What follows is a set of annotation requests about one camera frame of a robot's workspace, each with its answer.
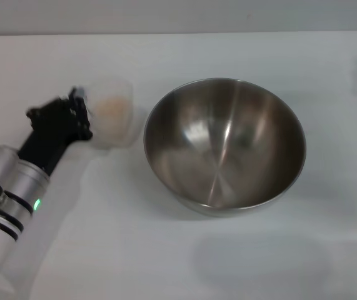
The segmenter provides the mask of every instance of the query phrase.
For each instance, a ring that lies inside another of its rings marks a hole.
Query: white wall
[[[357,30],[356,0],[0,0],[0,34]]]

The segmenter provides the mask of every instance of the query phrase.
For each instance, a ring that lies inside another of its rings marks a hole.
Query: green led light
[[[36,209],[38,208],[38,206],[40,205],[40,203],[41,203],[41,200],[40,199],[37,199],[36,201],[35,201],[35,204],[34,204],[34,210],[36,211]]]

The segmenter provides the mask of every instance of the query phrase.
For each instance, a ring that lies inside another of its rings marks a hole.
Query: stainless steel bowl
[[[225,216],[267,203],[298,178],[304,132],[280,98],[235,79],[203,79],[171,91],[145,126],[157,177],[190,208]]]

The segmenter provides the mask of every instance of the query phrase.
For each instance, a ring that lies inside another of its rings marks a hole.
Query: white table
[[[357,299],[357,32],[0,37],[0,143],[74,84],[130,78],[138,106],[244,79],[299,117],[307,158],[272,206],[229,219],[178,203],[128,149],[72,146],[0,276],[0,299]]]

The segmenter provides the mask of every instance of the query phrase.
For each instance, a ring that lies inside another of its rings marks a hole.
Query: bowl rim
[[[271,199],[268,199],[267,201],[264,201],[264,202],[261,202],[261,203],[257,203],[255,205],[251,205],[251,206],[241,206],[241,207],[227,207],[227,208],[218,208],[218,207],[214,207],[214,206],[210,206],[210,205],[207,205],[207,204],[203,204],[203,203],[200,203],[200,202],[197,202],[195,200],[192,200],[190,199],[189,197],[187,196],[183,196],[181,194],[179,194],[178,192],[174,191],[172,188],[170,188],[161,178],[160,176],[155,172],[155,170],[153,169],[152,167],[152,164],[149,160],[149,154],[148,154],[148,151],[146,149],[146,132],[148,130],[148,125],[149,125],[149,120],[151,119],[151,116],[154,114],[155,110],[157,110],[158,106],[168,97],[170,96],[170,94],[172,93],[175,93],[176,91],[178,91],[179,89],[182,89],[184,88],[185,86],[189,86],[189,85],[192,85],[192,84],[195,84],[195,83],[201,83],[203,81],[215,81],[215,80],[224,80],[224,81],[237,81],[241,84],[245,84],[245,85],[249,85],[249,86],[252,86],[254,88],[258,88],[272,96],[274,96],[277,100],[279,100],[289,111],[290,113],[294,116],[295,118],[295,121],[296,123],[298,124],[300,130],[301,130],[301,133],[302,133],[302,142],[303,142],[303,146],[304,146],[304,151],[303,151],[303,157],[302,157],[302,163],[300,165],[300,168],[299,168],[299,171],[297,173],[297,175],[294,177],[294,179],[291,181],[291,183],[282,191],[280,192],[278,195],[276,195],[275,197],[272,197]],[[252,208],[257,208],[259,206],[262,206],[262,205],[265,205],[267,203],[271,203],[273,202],[274,200],[277,200],[278,198],[280,198],[284,193],[286,193],[291,187],[292,185],[298,180],[299,176],[301,175],[302,173],[302,170],[303,170],[303,167],[304,167],[304,164],[305,164],[305,161],[306,161],[306,152],[307,152],[307,145],[306,145],[306,136],[304,135],[304,130],[303,130],[303,127],[302,127],[302,124],[301,122],[299,121],[297,115],[294,113],[294,111],[280,98],[278,97],[277,95],[275,95],[274,93],[270,92],[269,90],[261,87],[261,86],[258,86],[257,84],[253,84],[251,82],[247,82],[247,81],[244,81],[244,80],[240,80],[240,79],[235,79],[235,78],[229,78],[229,77],[210,77],[210,78],[204,78],[204,79],[198,79],[198,80],[195,80],[195,81],[191,81],[191,82],[188,82],[188,83],[185,83],[185,84],[182,84],[178,87],[176,87],[175,89],[173,89],[172,91],[168,92],[166,95],[164,95],[157,103],[156,105],[152,108],[151,112],[149,113],[148,115],[148,118],[146,120],[146,123],[145,123],[145,126],[144,126],[144,134],[143,134],[143,147],[144,147],[144,151],[145,151],[145,156],[146,156],[146,160],[148,161],[148,164],[150,166],[150,168],[152,169],[152,172],[154,173],[154,175],[156,175],[156,177],[161,181],[161,183],[169,190],[171,191],[173,194],[177,195],[178,197],[184,199],[185,201],[188,201],[194,205],[197,205],[197,206],[201,206],[207,210],[213,210],[213,211],[224,211],[224,212],[238,212],[238,211],[244,211],[244,210],[248,210],[248,209],[252,209]]]

